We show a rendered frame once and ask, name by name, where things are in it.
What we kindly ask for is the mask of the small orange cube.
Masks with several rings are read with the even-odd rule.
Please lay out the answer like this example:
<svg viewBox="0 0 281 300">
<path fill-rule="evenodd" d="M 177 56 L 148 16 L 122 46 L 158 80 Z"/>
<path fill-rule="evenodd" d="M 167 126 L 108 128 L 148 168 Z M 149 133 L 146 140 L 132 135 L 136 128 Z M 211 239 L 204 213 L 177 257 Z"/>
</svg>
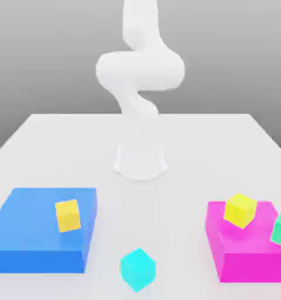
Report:
<svg viewBox="0 0 281 300">
<path fill-rule="evenodd" d="M 59 232 L 81 229 L 80 212 L 76 199 L 55 203 Z"/>
</svg>

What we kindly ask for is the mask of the small yellow cube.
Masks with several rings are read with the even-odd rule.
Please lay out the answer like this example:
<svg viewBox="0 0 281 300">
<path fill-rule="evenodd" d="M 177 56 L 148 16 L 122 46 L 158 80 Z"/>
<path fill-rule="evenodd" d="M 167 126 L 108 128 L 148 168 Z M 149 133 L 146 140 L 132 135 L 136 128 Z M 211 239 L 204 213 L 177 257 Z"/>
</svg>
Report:
<svg viewBox="0 0 281 300">
<path fill-rule="evenodd" d="M 255 218 L 258 202 L 240 193 L 225 203 L 224 220 L 244 229 Z"/>
</svg>

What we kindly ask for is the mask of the small cyan cube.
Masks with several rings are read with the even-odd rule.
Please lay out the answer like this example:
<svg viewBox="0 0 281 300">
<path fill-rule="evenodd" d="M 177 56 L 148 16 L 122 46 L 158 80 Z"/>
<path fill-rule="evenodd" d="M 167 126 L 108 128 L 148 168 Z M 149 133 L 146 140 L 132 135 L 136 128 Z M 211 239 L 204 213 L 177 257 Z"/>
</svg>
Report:
<svg viewBox="0 0 281 300">
<path fill-rule="evenodd" d="M 122 279 L 139 292 L 155 280 L 156 261 L 138 248 L 121 258 L 120 270 Z"/>
</svg>

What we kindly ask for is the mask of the large blue box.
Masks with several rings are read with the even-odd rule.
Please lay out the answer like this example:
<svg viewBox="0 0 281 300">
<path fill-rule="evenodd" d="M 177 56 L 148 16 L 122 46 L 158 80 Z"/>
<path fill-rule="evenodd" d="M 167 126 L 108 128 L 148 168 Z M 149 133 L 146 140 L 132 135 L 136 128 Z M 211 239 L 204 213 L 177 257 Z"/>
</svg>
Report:
<svg viewBox="0 0 281 300">
<path fill-rule="evenodd" d="M 81 228 L 59 232 L 57 202 L 78 202 Z M 17 187 L 0 209 L 0 273 L 83 273 L 97 216 L 94 187 Z"/>
</svg>

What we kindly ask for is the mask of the large magenta box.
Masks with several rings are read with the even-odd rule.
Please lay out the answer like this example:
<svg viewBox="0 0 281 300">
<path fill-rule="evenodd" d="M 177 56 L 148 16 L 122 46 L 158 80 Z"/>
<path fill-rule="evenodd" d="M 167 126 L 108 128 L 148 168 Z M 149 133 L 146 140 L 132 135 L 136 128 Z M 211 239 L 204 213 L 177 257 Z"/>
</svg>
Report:
<svg viewBox="0 0 281 300">
<path fill-rule="evenodd" d="M 205 231 L 221 282 L 281 282 L 281 246 L 271 242 L 278 213 L 272 202 L 257 205 L 240 229 L 224 220 L 224 201 L 208 202 Z"/>
</svg>

